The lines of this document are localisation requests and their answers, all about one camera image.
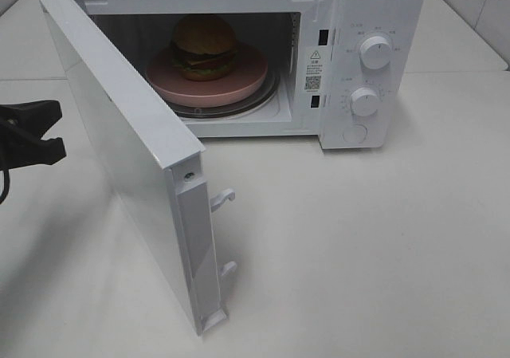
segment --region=black cable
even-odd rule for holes
[[[10,175],[9,175],[9,168],[7,167],[7,160],[6,156],[3,152],[3,147],[0,144],[0,168],[3,172],[3,189],[2,194],[0,195],[0,204],[2,204],[9,194],[9,188],[10,188]]]

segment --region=white table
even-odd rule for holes
[[[78,140],[66,83],[26,83],[0,93],[60,99],[69,156],[14,171],[0,207],[2,266],[20,266],[0,286],[2,358],[508,356],[509,73],[406,75],[380,150],[207,140],[210,192],[237,191],[218,256],[239,270],[202,340]]]
[[[406,72],[506,68],[506,63],[446,3],[425,0]],[[64,77],[39,1],[19,0],[0,17],[0,80]]]

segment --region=white knob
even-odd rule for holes
[[[351,95],[351,109],[357,116],[372,115],[377,111],[380,103],[381,100],[373,89],[363,87]]]
[[[361,61],[368,69],[381,69],[391,59],[392,45],[383,35],[374,35],[365,39],[359,47]]]

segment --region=pink plate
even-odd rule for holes
[[[257,91],[268,72],[268,62],[251,45],[239,43],[233,72],[215,81],[189,81],[171,64],[171,51],[164,49],[147,66],[147,80],[171,103],[187,107],[220,107],[236,103]]]

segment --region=black clamp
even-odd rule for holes
[[[61,117],[61,106],[56,100],[0,105],[0,169],[4,174],[0,203],[9,190],[9,169],[52,165],[65,158],[62,138],[41,140]]]

